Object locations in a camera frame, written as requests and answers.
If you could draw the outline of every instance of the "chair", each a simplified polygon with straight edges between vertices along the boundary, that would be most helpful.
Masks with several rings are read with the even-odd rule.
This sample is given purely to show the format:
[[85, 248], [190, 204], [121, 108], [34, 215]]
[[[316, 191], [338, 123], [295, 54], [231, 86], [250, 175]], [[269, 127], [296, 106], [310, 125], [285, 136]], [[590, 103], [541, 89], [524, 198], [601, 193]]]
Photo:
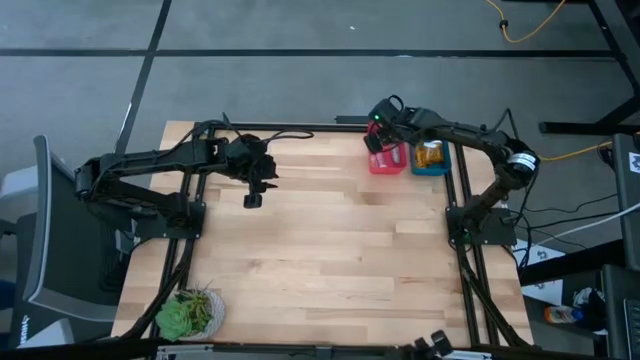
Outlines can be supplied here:
[[18, 219], [18, 271], [10, 346], [23, 344], [67, 318], [77, 341], [108, 334], [115, 319], [129, 257], [122, 234], [87, 211], [74, 196], [73, 173], [34, 139], [38, 210]]

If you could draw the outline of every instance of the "succulent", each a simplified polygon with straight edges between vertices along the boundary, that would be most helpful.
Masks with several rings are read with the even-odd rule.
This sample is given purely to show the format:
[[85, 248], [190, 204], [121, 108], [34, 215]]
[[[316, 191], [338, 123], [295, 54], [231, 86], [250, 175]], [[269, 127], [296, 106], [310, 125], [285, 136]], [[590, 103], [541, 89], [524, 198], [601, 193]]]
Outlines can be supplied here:
[[211, 320], [209, 297], [201, 290], [183, 290], [156, 315], [160, 335], [170, 341], [203, 332]]

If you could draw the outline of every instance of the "concrete floor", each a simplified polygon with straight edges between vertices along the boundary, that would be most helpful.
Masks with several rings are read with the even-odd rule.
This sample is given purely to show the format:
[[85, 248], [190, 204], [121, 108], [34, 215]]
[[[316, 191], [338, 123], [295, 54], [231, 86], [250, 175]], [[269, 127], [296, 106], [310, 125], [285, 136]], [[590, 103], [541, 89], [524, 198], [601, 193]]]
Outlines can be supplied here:
[[[161, 3], [0, 0], [0, 48], [146, 48]], [[513, 37], [533, 29], [554, 6], [498, 3]], [[598, 3], [632, 65], [640, 65], [613, 2]], [[566, 5], [538, 36], [518, 45], [503, 40], [498, 19], [481, 0], [183, 0], [171, 7], [160, 48], [606, 48], [584, 5]], [[72, 167], [111, 151], [141, 64], [141, 58], [0, 57], [0, 176], [34, 163], [31, 139], [37, 134], [48, 135], [53, 151]], [[632, 93], [619, 66], [606, 60], [158, 58], [128, 150], [156, 148], [167, 120], [215, 118], [225, 111], [238, 122], [330, 123], [336, 115], [366, 114], [390, 94], [476, 125], [493, 123], [510, 107], [524, 140], [543, 156], [555, 156], [602, 138], [541, 135], [538, 121], [592, 122]], [[612, 171], [589, 153], [544, 164], [528, 205], [572, 208], [613, 193]], [[519, 207], [521, 199], [513, 194], [510, 206]], [[612, 199], [576, 215], [616, 209]], [[533, 224], [560, 218], [528, 217]], [[593, 246], [619, 237], [619, 225], [611, 223], [566, 240]], [[11, 241], [0, 242], [0, 274], [11, 271]], [[545, 348], [591, 348], [540, 324], [534, 338]]]

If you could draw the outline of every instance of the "wooden tabletop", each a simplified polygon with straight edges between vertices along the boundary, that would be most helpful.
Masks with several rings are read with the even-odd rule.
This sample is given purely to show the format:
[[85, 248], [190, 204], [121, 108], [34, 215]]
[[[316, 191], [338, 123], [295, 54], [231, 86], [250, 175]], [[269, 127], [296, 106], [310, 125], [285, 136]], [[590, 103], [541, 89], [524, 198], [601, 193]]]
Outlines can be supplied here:
[[[168, 122], [161, 148], [192, 127]], [[264, 194], [259, 209], [243, 208], [246, 184], [218, 174], [207, 180], [206, 224], [189, 284], [209, 284], [226, 304], [213, 340], [395, 345], [441, 329], [454, 346], [469, 344], [460, 274], [447, 245], [443, 177], [408, 169], [370, 175], [362, 134], [316, 132], [310, 140], [274, 141], [269, 153], [279, 188]], [[473, 149], [465, 155], [479, 193], [493, 181], [491, 163]], [[151, 189], [174, 192], [181, 180], [181, 173], [154, 175]], [[128, 330], [156, 295], [167, 243], [149, 241], [133, 253], [113, 335]], [[493, 300], [531, 342], [513, 259], [500, 247], [483, 250]], [[487, 342], [481, 309], [476, 299]]]

